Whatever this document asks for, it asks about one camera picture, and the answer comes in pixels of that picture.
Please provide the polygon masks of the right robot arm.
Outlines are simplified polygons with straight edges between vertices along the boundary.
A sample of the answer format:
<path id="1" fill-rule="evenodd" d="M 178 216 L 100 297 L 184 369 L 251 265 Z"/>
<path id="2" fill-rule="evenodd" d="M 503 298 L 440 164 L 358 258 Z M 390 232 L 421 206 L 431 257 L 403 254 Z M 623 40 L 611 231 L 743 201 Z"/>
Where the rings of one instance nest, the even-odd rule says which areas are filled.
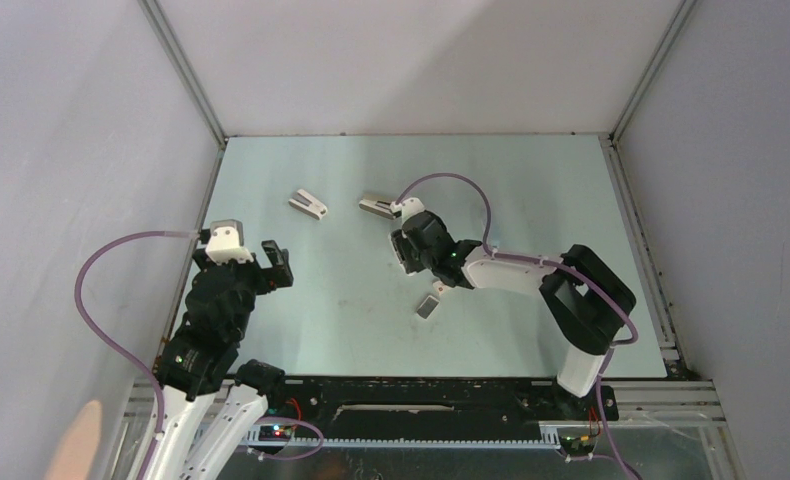
<path id="1" fill-rule="evenodd" d="M 495 289 L 540 297 L 569 344 L 552 392 L 556 411 L 577 418 L 593 403 L 595 386 L 616 335 L 637 304 L 630 288 L 589 247 L 575 244 L 556 258 L 492 252 L 481 241 L 456 241 L 442 219 L 406 204 L 393 206 L 401 225 L 390 235 L 408 275 L 431 272 L 444 288 Z"/>

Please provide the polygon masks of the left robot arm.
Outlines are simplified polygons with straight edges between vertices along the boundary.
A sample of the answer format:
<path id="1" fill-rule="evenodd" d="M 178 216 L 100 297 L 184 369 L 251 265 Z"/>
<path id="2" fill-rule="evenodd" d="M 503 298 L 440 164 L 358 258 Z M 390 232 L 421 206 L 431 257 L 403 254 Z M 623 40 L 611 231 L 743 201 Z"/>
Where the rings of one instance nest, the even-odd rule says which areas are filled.
<path id="1" fill-rule="evenodd" d="M 183 322 L 155 372 L 161 395 L 152 410 L 153 430 L 130 478 L 214 479 L 255 421 L 285 408 L 284 370 L 250 360 L 235 374 L 218 417 L 197 433 L 238 357 L 257 297 L 294 282 L 288 251 L 273 240 L 261 246 L 268 268 L 242 246 L 194 252 L 198 271 L 184 298 Z"/>

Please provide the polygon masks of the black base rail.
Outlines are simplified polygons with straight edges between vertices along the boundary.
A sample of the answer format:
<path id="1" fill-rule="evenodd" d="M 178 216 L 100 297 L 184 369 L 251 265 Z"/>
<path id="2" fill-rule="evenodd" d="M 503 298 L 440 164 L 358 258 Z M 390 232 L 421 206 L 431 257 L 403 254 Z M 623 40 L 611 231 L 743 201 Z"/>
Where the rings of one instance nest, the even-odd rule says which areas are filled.
<path id="1" fill-rule="evenodd" d="M 609 386 L 578 398 L 527 377 L 288 376 L 278 405 L 333 443 L 538 442 L 551 425 L 619 418 Z"/>

